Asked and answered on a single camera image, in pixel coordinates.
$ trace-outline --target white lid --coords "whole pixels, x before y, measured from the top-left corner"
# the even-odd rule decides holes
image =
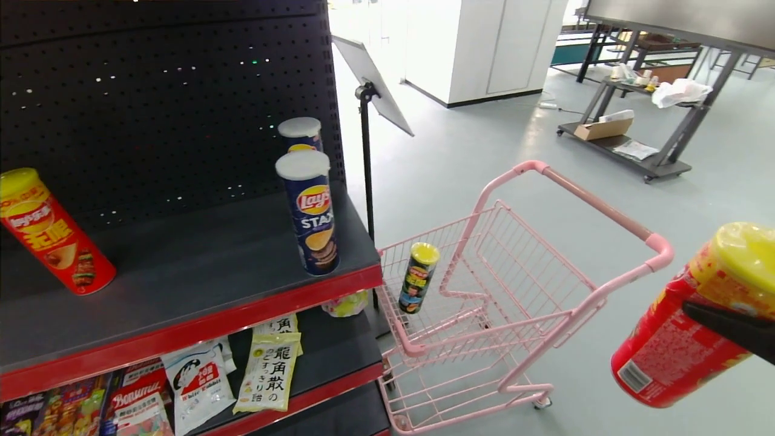
[[[320,134],[320,122],[310,116],[300,116],[286,119],[277,126],[277,131],[287,138],[313,137]]]
[[[277,170],[277,175],[286,180],[309,180],[328,175],[331,161],[321,151],[299,150],[277,159],[274,169]]]

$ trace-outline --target blue chip can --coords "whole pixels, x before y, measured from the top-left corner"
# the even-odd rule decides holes
[[[320,129],[320,121],[309,116],[286,119],[277,126],[288,153],[302,150],[323,151]]]
[[[328,172],[330,160],[319,151],[286,154],[275,164],[285,183],[298,251],[304,269],[325,275],[339,264]]]

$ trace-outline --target cart handle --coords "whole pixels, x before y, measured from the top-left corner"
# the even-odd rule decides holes
[[[673,247],[670,246],[670,243],[667,242],[664,237],[660,236],[659,234],[655,234],[651,230],[644,227],[641,223],[638,223],[629,216],[626,216],[624,213],[614,209],[605,201],[598,198],[595,194],[592,194],[588,190],[580,187],[559,172],[554,171],[548,164],[541,161],[524,161],[521,164],[513,167],[510,171],[505,172],[492,182],[488,183],[479,196],[479,200],[477,201],[477,205],[474,208],[474,212],[479,213],[482,211],[482,209],[484,209],[485,203],[487,203],[487,199],[494,189],[512,180],[518,175],[526,173],[527,171],[537,171],[541,175],[545,175],[556,184],[565,188],[571,194],[584,200],[587,204],[599,210],[601,213],[603,213],[603,215],[611,218],[618,225],[624,227],[628,232],[637,236],[640,240],[646,242],[646,246],[659,253],[657,256],[646,261],[646,265],[648,265],[653,272],[665,268],[673,261]]]

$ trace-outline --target chip can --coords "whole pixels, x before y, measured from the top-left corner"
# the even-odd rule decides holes
[[[283,137],[288,153],[300,150],[323,151],[323,142],[320,139],[320,121],[309,116],[286,119],[277,131]]]
[[[751,353],[692,320],[684,301],[775,320],[775,230],[730,223],[665,286],[611,357],[616,382],[670,407]]]
[[[102,255],[32,168],[0,175],[5,227],[74,294],[104,288],[115,267]]]
[[[295,151],[277,160],[285,183],[298,252],[311,275],[325,275],[339,264],[334,211],[329,187],[331,161],[315,150]]]
[[[417,313],[422,307],[441,254],[438,248],[425,242],[414,243],[410,252],[412,255],[398,296],[398,307],[405,313]]]

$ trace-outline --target barcode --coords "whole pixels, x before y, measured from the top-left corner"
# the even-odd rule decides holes
[[[652,382],[651,377],[644,374],[633,361],[629,361],[622,366],[622,369],[619,369],[617,374],[627,387],[636,393],[644,390]]]

